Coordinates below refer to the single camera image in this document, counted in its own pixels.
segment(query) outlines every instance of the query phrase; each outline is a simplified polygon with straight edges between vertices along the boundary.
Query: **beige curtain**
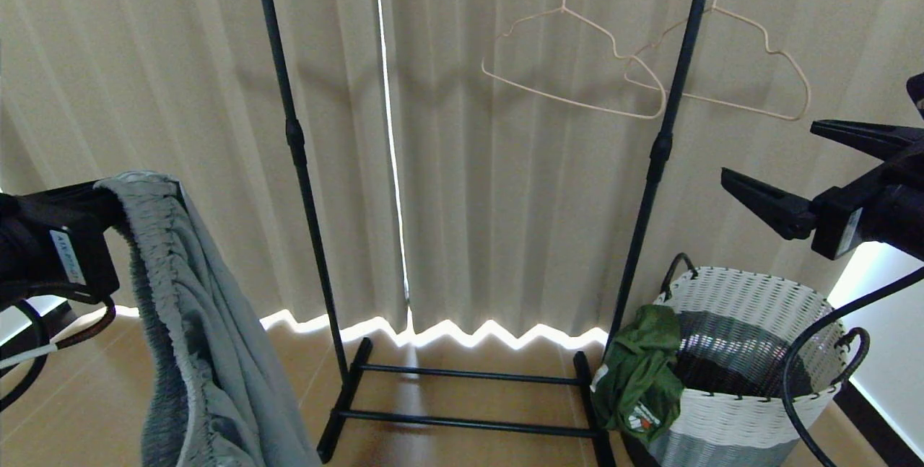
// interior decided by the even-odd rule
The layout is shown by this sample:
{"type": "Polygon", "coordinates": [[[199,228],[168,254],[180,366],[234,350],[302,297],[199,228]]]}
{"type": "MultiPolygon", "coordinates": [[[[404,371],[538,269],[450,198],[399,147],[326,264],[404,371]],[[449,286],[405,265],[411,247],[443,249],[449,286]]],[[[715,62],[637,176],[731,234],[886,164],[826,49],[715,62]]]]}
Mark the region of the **beige curtain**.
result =
{"type": "MultiPolygon", "coordinates": [[[[690,0],[569,0],[631,53],[683,19],[690,0]]],[[[566,17],[514,19],[561,0],[383,0],[406,262],[416,328],[495,319],[572,335],[608,328],[648,152],[660,121],[574,108],[495,82],[497,73],[608,108],[649,113],[650,92],[625,85],[609,40],[566,17]]],[[[627,317],[652,300],[677,251],[697,263],[790,277],[827,292],[846,260],[787,243],[719,184],[730,167],[812,197],[875,164],[809,134],[819,118],[910,124],[905,79],[924,70],[922,0],[722,0],[763,23],[812,83],[804,121],[786,123],[684,100],[674,153],[651,218],[627,317]]],[[[646,60],[669,86],[682,30],[646,60]]],[[[759,33],[709,17],[687,89],[785,114],[803,95],[759,33]]]]}
{"type": "MultiPolygon", "coordinates": [[[[172,173],[260,315],[324,314],[260,0],[0,4],[0,188],[172,173]]],[[[341,323],[403,329],[376,0],[276,6],[341,323]]]]}

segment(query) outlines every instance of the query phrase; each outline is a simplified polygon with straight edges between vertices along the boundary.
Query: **black basket handle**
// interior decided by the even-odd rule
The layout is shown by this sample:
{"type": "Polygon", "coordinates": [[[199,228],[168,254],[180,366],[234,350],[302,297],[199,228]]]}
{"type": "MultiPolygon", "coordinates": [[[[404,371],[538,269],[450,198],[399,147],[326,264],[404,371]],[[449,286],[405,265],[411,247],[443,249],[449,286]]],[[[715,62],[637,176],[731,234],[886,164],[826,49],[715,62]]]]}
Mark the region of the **black basket handle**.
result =
{"type": "Polygon", "coordinates": [[[857,348],[857,353],[855,353],[850,364],[846,365],[841,375],[835,376],[834,380],[831,381],[832,385],[836,385],[838,382],[844,382],[850,378],[851,375],[854,375],[854,372],[857,371],[857,368],[860,367],[863,359],[865,359],[867,353],[869,353],[869,332],[863,328],[859,328],[859,326],[857,326],[857,328],[851,328],[841,339],[837,340],[835,346],[847,346],[847,351],[850,352],[850,342],[854,340],[855,336],[859,336],[860,338],[860,346],[857,348]]]}
{"type": "Polygon", "coordinates": [[[671,266],[667,268],[667,275],[664,276],[664,280],[661,281],[661,292],[664,292],[664,300],[669,300],[674,296],[674,294],[671,293],[671,280],[674,279],[674,271],[677,270],[677,264],[680,264],[680,260],[683,260],[684,263],[687,264],[687,270],[693,270],[694,279],[696,279],[696,276],[699,276],[696,267],[693,266],[693,262],[690,261],[690,257],[687,256],[686,253],[680,253],[674,256],[671,266]]]}

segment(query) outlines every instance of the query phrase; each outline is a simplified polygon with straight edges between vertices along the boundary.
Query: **clothes rack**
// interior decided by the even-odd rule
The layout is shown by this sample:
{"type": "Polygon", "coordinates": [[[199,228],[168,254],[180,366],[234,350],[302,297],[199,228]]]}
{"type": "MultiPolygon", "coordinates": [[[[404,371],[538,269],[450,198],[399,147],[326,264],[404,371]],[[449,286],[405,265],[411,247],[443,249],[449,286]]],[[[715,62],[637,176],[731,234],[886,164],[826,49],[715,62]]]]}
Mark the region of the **clothes rack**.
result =
{"type": "MultiPolygon", "coordinates": [[[[609,435],[607,431],[598,426],[594,417],[590,402],[590,365],[588,365],[587,357],[583,352],[575,353],[574,366],[576,375],[574,378],[509,375],[500,374],[499,372],[471,372],[370,364],[369,358],[370,353],[372,353],[372,340],[365,338],[361,341],[352,364],[347,366],[347,356],[346,352],[344,352],[343,341],[340,336],[340,326],[337,323],[336,306],[334,305],[334,294],[331,287],[330,274],[327,269],[326,254],[324,254],[323,241],[321,241],[321,229],[318,223],[317,211],[315,210],[313,193],[311,193],[308,159],[305,152],[305,137],[292,100],[286,56],[283,51],[279,23],[276,19],[275,4],[274,0],[261,0],[261,3],[263,3],[263,15],[270,40],[270,49],[271,52],[273,52],[273,62],[279,83],[284,114],[286,115],[287,142],[292,154],[293,164],[296,167],[298,186],[300,187],[301,198],[305,207],[311,245],[313,246],[315,260],[317,262],[324,305],[326,305],[327,316],[330,318],[334,351],[336,352],[337,366],[342,381],[340,395],[337,398],[336,404],[334,404],[334,408],[331,410],[330,419],[327,421],[327,427],[324,429],[318,445],[318,453],[320,454],[321,460],[326,462],[332,458],[337,440],[343,430],[344,422],[347,418],[356,418],[404,424],[449,425],[449,427],[468,427],[540,435],[563,435],[563,437],[590,438],[593,443],[597,464],[601,467],[615,467],[613,450],[610,448],[609,435]],[[587,427],[553,427],[552,425],[517,424],[429,415],[393,414],[393,412],[384,411],[356,410],[352,408],[353,398],[359,388],[362,374],[366,371],[571,385],[571,387],[580,389],[588,425],[587,427]]],[[[629,246],[626,263],[624,264],[623,276],[616,299],[613,323],[611,324],[609,334],[610,339],[613,338],[613,335],[619,329],[624,311],[626,310],[629,291],[632,287],[632,281],[635,277],[638,265],[638,258],[640,257],[642,244],[645,239],[645,232],[648,228],[651,210],[653,210],[654,207],[655,195],[657,194],[661,177],[663,177],[664,168],[670,158],[673,145],[674,121],[676,121],[677,111],[679,111],[680,101],[684,91],[684,83],[686,83],[690,62],[693,59],[697,34],[699,34],[699,26],[700,23],[702,23],[705,6],[706,0],[691,0],[690,2],[689,22],[684,30],[683,42],[679,56],[677,56],[676,69],[674,69],[674,77],[671,83],[670,95],[667,99],[666,111],[664,111],[663,119],[661,119],[661,129],[654,139],[653,145],[651,145],[649,155],[650,163],[646,175],[645,188],[641,198],[635,229],[632,233],[632,240],[629,246]]]]}

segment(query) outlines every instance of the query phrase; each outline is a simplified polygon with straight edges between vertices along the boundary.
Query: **laundry basket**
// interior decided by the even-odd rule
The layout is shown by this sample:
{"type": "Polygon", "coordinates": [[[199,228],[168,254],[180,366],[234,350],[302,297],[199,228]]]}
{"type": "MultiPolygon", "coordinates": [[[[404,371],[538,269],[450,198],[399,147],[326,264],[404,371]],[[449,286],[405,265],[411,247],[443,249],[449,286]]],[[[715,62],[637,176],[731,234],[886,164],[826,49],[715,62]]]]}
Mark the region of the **laundry basket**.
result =
{"type": "MultiPolygon", "coordinates": [[[[782,277],[674,258],[656,305],[674,309],[681,348],[674,374],[684,383],[680,417],[647,449],[625,437],[637,467],[776,467],[798,444],[783,410],[783,356],[832,307],[821,294],[782,277]],[[683,260],[686,273],[671,283],[683,260]]],[[[791,375],[795,406],[808,427],[868,351],[868,334],[835,323],[802,348],[791,375]],[[849,342],[860,336],[850,365],[849,342]]]]}

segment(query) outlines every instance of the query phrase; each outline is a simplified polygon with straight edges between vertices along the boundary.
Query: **brown tile floor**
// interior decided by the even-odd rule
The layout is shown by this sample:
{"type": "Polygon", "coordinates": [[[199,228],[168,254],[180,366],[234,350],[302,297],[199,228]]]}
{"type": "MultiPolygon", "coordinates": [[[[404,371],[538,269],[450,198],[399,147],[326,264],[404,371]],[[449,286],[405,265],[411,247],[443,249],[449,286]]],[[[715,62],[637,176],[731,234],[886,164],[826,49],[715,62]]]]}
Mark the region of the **brown tile floor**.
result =
{"type": "MultiPolygon", "coordinates": [[[[311,437],[317,440],[334,404],[339,382],[327,329],[294,334],[273,326],[270,339],[286,367],[311,437]]],[[[467,349],[449,338],[426,346],[396,346],[373,335],[374,362],[459,369],[573,375],[573,352],[536,339],[520,351],[488,338],[467,349]]],[[[347,344],[349,356],[359,342],[347,344]]],[[[599,346],[589,346],[594,365],[599,346]]],[[[10,378],[4,378],[4,390],[10,378]]],[[[0,414],[0,463],[7,466],[138,465],[139,435],[152,392],[152,365],[141,324],[120,316],[98,338],[52,355],[36,384],[0,414]]],[[[411,378],[367,372],[355,407],[373,411],[501,419],[539,424],[584,425],[577,391],[446,377],[411,378]]],[[[841,467],[884,467],[836,407],[812,428],[822,447],[841,467]]],[[[630,465],[613,437],[617,463],[630,465]]],[[[333,466],[367,465],[594,465],[588,440],[497,433],[447,427],[402,427],[348,421],[333,466]]],[[[799,446],[783,467],[814,467],[799,446]]]]}

